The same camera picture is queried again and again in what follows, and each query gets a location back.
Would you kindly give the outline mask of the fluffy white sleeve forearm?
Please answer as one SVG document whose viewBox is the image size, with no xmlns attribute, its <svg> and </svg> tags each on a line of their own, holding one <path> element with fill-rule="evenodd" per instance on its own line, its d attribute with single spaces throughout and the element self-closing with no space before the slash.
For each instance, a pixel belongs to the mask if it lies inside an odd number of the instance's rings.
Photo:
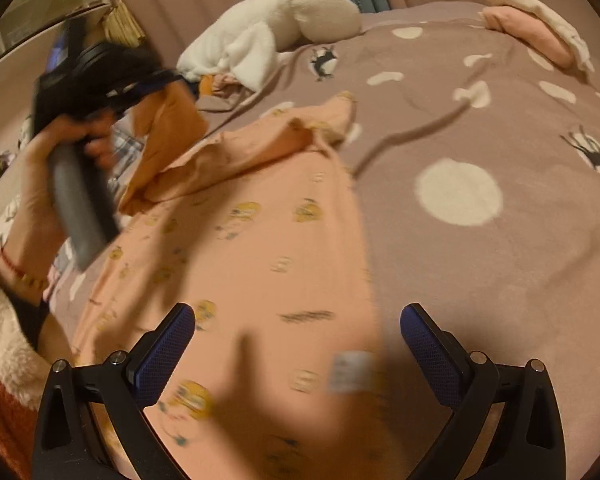
<svg viewBox="0 0 600 480">
<path fill-rule="evenodd" d="M 19 479 L 32 477 L 38 409 L 53 362 L 73 361 L 48 304 L 33 307 L 0 285 L 0 456 Z"/>
</svg>

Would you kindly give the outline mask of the person's left hand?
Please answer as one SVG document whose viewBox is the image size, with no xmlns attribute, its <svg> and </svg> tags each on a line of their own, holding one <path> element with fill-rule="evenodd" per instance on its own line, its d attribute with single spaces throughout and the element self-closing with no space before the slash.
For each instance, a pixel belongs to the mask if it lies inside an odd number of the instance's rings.
<svg viewBox="0 0 600 480">
<path fill-rule="evenodd" d="M 24 150 L 20 206 L 0 255 L 4 292 L 35 307 L 41 302 L 50 267 L 67 239 L 50 192 L 48 158 L 58 145 L 87 139 L 84 153 L 99 168 L 110 169 L 114 166 L 113 123 L 111 110 L 101 110 L 87 122 L 60 116 Z"/>
</svg>

